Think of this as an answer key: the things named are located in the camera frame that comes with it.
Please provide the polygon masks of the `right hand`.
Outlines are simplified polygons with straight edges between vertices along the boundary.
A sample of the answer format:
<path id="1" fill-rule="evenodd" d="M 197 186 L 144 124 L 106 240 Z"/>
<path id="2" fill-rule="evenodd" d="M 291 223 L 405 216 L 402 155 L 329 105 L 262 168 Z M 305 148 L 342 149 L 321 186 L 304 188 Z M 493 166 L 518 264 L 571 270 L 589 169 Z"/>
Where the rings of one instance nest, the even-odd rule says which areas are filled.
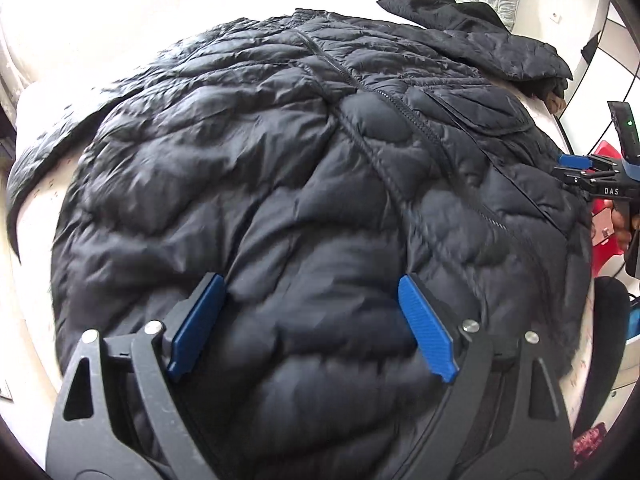
<path id="1" fill-rule="evenodd" d="M 612 200 L 606 200 L 604 204 L 611 211 L 612 226 L 618 248 L 626 252 L 634 238 L 632 231 L 639 229 L 639 216 L 631 217 L 629 214 L 623 214 L 616 208 Z"/>

